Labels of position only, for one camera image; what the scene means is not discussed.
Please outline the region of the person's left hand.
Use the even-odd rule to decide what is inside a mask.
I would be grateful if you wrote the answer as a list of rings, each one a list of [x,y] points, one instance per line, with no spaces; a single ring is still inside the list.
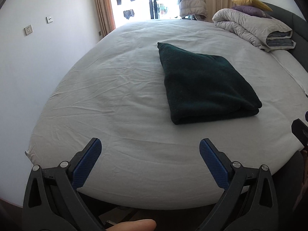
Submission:
[[[107,231],[153,231],[157,223],[153,219],[141,219],[132,222],[123,222],[107,229]]]

